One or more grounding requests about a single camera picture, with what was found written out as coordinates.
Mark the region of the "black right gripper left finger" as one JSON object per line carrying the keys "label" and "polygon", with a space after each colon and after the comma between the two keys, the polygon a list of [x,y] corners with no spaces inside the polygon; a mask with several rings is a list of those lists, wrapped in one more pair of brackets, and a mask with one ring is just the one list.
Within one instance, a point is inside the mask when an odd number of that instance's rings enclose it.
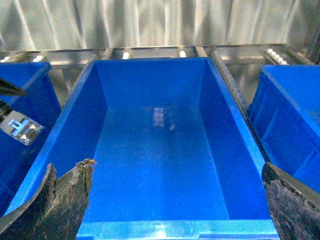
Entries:
{"label": "black right gripper left finger", "polygon": [[2,240],[75,240],[89,206],[96,161],[86,158],[61,177],[47,165],[33,196],[1,217]]}

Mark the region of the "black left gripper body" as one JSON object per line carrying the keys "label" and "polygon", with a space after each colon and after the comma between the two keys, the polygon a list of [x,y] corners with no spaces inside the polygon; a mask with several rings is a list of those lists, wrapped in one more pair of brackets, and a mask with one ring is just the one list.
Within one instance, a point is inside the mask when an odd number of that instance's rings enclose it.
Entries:
{"label": "black left gripper body", "polygon": [[25,146],[30,146],[45,127],[1,101],[0,129]]}

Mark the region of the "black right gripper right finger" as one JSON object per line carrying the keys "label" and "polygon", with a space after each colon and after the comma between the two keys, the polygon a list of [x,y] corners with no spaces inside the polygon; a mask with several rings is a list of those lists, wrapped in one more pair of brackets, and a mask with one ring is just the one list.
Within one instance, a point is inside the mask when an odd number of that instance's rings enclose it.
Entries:
{"label": "black right gripper right finger", "polygon": [[281,240],[320,238],[320,194],[267,161],[262,182],[269,215]]}

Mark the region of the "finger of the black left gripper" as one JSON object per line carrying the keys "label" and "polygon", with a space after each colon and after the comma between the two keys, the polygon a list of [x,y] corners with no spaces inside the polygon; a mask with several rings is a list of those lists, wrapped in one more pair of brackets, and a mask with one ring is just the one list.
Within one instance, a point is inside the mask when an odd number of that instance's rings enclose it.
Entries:
{"label": "finger of the black left gripper", "polygon": [[0,79],[0,95],[1,96],[26,96],[27,91],[6,81],[5,79]]}

